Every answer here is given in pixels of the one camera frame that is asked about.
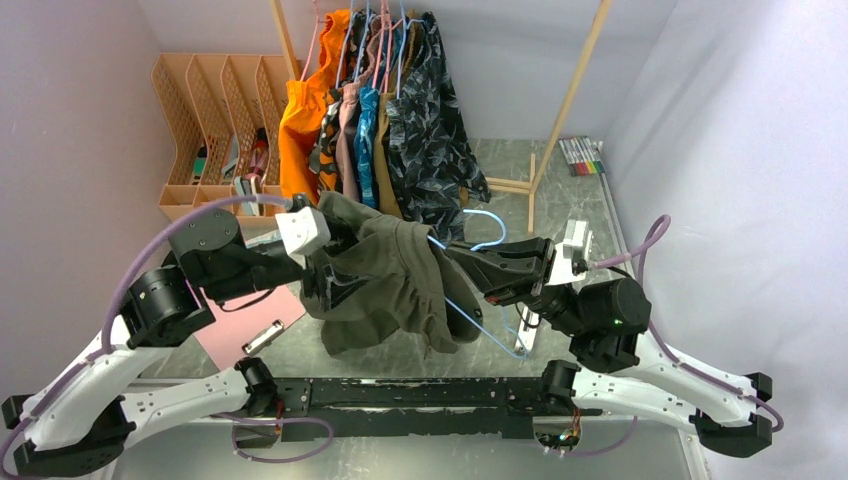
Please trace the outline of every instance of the pink hanger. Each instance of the pink hanger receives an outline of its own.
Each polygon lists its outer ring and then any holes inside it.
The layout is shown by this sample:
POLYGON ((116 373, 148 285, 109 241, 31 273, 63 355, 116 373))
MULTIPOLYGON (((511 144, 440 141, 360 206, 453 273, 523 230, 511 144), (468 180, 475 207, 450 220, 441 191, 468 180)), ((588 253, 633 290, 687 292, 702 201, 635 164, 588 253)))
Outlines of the pink hanger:
POLYGON ((309 44, 309 55, 306 56, 306 63, 303 65, 303 72, 300 74, 300 81, 306 80, 306 70, 309 68, 309 63, 312 61, 312 52, 315 50, 315 40, 318 39, 318 26, 326 23, 321 20, 321 14, 318 13, 318 0, 312 0, 312 8, 315 10, 315 30, 312 31, 312 42, 309 44))
MULTIPOLYGON (((377 50, 377 63, 376 63, 376 67, 374 69, 374 79, 371 80, 371 88, 373 88, 375 90, 377 89, 377 77, 379 76, 377 74, 380 71, 380 59, 382 58, 382 55, 383 55, 383 32, 386 30, 387 26, 391 29, 391 26, 392 26, 391 22, 392 22, 392 16, 391 16, 391 13, 389 13, 389 3, 386 0, 381 0, 380 1, 380 24, 381 24, 381 27, 380 27, 380 46, 379 46, 379 49, 377 50)), ((392 35, 391 35, 391 30, 389 30, 389 48, 391 48, 391 41, 392 41, 392 35)))

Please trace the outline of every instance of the metal clip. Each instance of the metal clip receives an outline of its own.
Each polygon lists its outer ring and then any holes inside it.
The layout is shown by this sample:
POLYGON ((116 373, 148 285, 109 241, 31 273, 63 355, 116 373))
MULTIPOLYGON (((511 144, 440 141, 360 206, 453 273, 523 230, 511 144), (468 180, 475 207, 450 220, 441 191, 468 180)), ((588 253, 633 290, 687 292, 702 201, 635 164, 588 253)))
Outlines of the metal clip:
POLYGON ((272 323, 270 327, 268 327, 267 329, 265 329, 265 331, 257 335, 256 338, 250 341, 250 343, 245 343, 241 347, 241 350, 248 357, 253 357, 257 353, 261 352, 263 348, 273 343, 274 340, 276 340, 277 337, 282 335, 285 330, 286 327, 285 325, 283 325, 283 322, 279 320, 274 320, 274 323, 272 323))

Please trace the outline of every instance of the clothes hanger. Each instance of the clothes hanger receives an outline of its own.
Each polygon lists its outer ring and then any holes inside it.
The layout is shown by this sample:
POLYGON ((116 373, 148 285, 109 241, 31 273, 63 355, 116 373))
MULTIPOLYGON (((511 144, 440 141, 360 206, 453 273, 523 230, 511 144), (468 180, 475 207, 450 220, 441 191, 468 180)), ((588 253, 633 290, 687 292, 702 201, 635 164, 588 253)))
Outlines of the clothes hanger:
POLYGON ((365 52, 365 39, 368 37, 368 30, 371 29, 371 20, 374 19, 374 12, 371 11, 371 0, 367 0, 365 2, 365 34, 362 35, 362 39, 359 41, 359 56, 356 57, 356 71, 353 72, 354 76, 359 75, 359 67, 362 64, 362 54, 365 52))
MULTIPOLYGON (((392 50, 392 38, 394 38, 394 35, 392 35, 391 32, 393 32, 394 30, 397 30, 397 28, 400 27, 401 25, 403 25, 403 20, 398 20, 397 23, 392 25, 391 28, 389 29, 389 45, 388 45, 388 49, 387 49, 388 53, 386 54, 386 72, 385 72, 385 76, 383 77, 383 85, 381 87, 381 90, 383 90, 383 91, 381 93, 389 93, 389 76, 390 76, 390 73, 391 73, 392 67, 393 67, 392 66, 392 60, 393 60, 392 59, 392 51, 393 51, 392 50)), ((399 55, 398 58, 395 58, 394 61, 396 61, 396 62, 402 61, 402 58, 403 58, 403 54, 399 55)))
POLYGON ((350 31, 353 30, 353 2, 356 0, 350 0, 350 20, 348 20, 347 24, 347 33, 345 33, 345 41, 342 44, 342 53, 339 55, 339 66, 336 69, 336 89, 339 88, 339 82, 342 79, 342 65, 344 64, 344 57, 347 50, 347 42, 350 40, 350 31))
POLYGON ((398 81, 395 86, 395 94, 396 98, 400 98, 400 84, 401 84, 401 76, 403 74, 403 49, 406 47, 406 37, 409 32, 409 26, 413 23, 424 23, 424 20, 419 18, 408 19, 406 18, 406 7, 403 5, 403 0, 400 0, 400 21, 403 22, 403 41, 400 43, 400 59, 398 64, 398 81))
POLYGON ((306 80, 306 71, 309 69, 309 63, 312 61, 315 40, 318 39, 318 26, 324 23, 321 21, 321 14, 318 13, 318 0, 312 0, 312 8, 315 10, 315 30, 312 31, 312 43, 309 44, 309 55, 306 56, 306 63, 303 65, 303 72, 300 74, 301 82, 306 80))
MULTIPOLYGON (((377 89, 377 78, 379 77, 379 73, 380 73, 380 59, 382 58, 382 55, 383 55, 384 33, 386 32, 386 25, 387 24, 388 24, 389 27, 391 27, 391 19, 392 19, 392 17, 391 17, 391 14, 389 13, 388 2, 386 0, 381 0, 380 1, 380 23, 381 23, 380 44, 379 44, 379 48, 377 49, 377 65, 376 65, 376 68, 374 69, 374 78, 371 80, 371 88, 373 88, 375 90, 377 89)), ((389 42, 391 42, 391 38, 392 38, 391 37, 391 33, 392 33, 391 28, 389 29, 388 33, 389 33, 389 42)))

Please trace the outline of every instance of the white wall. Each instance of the white wall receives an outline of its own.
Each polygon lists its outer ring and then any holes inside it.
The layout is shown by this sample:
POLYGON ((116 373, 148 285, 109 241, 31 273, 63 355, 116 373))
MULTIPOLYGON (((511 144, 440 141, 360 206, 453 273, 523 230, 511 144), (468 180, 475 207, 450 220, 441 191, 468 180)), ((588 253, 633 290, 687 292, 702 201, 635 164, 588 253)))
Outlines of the white wall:
POLYGON ((606 137, 628 245, 660 213, 655 319, 677 347, 775 381, 786 418, 718 479, 844 478, 848 5, 681 0, 606 137))
POLYGON ((134 2, 0 0, 0 399, 73 360, 167 223, 157 54, 134 2))
MULTIPOLYGON (((281 53, 268 0, 138 0, 163 51, 281 53)), ((615 0, 564 130, 604 135, 677 0, 615 0)), ((305 59, 309 0, 282 0, 292 43, 305 59)), ((398 0, 391 0, 399 12, 398 0)), ((377 8, 380 2, 372 0, 377 8)), ((362 8, 364 0, 356 0, 362 8)), ((597 0, 410 0, 432 10, 445 41, 469 135, 542 139, 550 134, 597 0)), ((319 10, 349 8, 318 0, 319 10)))

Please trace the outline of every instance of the pink paper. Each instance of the pink paper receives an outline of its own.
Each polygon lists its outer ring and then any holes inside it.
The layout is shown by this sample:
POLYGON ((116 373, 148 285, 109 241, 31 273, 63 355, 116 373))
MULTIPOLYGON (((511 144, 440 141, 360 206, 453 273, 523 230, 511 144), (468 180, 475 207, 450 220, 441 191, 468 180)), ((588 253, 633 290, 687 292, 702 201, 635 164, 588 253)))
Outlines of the pink paper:
MULTIPOLYGON (((244 305, 264 293, 231 300, 225 307, 228 310, 238 308, 239 305, 244 305)), ((270 327, 274 320, 283 322, 288 330, 306 312, 300 300, 287 287, 278 288, 265 300, 237 312, 225 313, 214 302, 208 303, 209 309, 215 315, 215 323, 194 336, 215 365, 222 370, 232 367, 245 357, 241 347, 270 327)))

